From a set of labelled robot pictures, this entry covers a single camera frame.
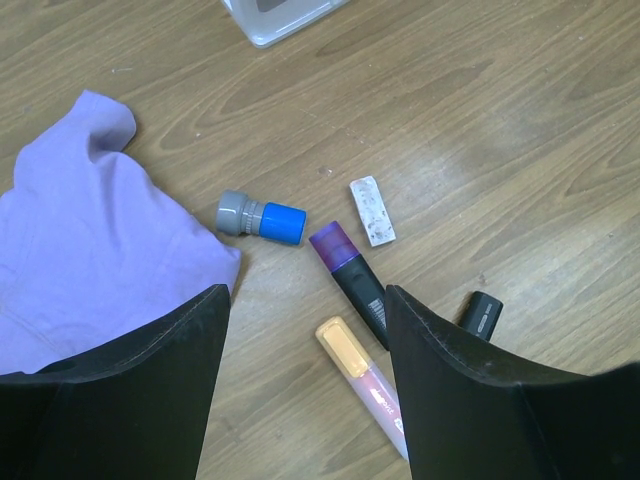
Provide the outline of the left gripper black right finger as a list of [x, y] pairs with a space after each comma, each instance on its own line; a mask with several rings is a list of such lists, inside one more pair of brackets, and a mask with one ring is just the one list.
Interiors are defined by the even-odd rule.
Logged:
[[545, 366], [386, 289], [389, 348], [415, 479], [635, 479], [639, 367]]

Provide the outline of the purple black highlighter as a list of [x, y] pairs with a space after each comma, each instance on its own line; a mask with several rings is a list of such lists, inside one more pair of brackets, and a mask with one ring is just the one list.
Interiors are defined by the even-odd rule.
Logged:
[[370, 331], [389, 350], [385, 289], [363, 255], [337, 221], [314, 233], [310, 242]]

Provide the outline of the white eraser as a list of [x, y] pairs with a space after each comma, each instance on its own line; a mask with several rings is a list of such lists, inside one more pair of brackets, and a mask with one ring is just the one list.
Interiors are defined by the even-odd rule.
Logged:
[[349, 188], [370, 245], [378, 247], [395, 241], [395, 230], [376, 180], [366, 176], [352, 181]]

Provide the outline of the orange pink highlighter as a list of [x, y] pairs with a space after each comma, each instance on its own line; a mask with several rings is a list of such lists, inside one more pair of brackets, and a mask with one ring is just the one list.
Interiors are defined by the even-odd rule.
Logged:
[[334, 316], [316, 329], [315, 336], [398, 453], [408, 461], [397, 393], [351, 329], [341, 317]]

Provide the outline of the blue black highlighter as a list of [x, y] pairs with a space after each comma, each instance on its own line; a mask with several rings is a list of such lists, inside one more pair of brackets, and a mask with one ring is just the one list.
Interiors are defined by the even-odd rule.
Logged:
[[497, 298], [482, 291], [474, 291], [458, 325], [468, 333], [489, 342], [503, 307], [504, 304]]

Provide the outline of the white plastic drawer organizer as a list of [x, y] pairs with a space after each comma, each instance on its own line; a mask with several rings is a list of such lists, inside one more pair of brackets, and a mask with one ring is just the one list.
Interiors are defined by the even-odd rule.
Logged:
[[345, 0], [222, 0], [256, 48], [267, 48], [346, 4]]

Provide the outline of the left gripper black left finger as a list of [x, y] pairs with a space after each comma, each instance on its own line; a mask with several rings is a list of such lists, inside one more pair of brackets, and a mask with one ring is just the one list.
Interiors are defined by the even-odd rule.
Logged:
[[2, 478], [195, 478], [229, 314], [214, 285], [97, 348], [2, 376]]

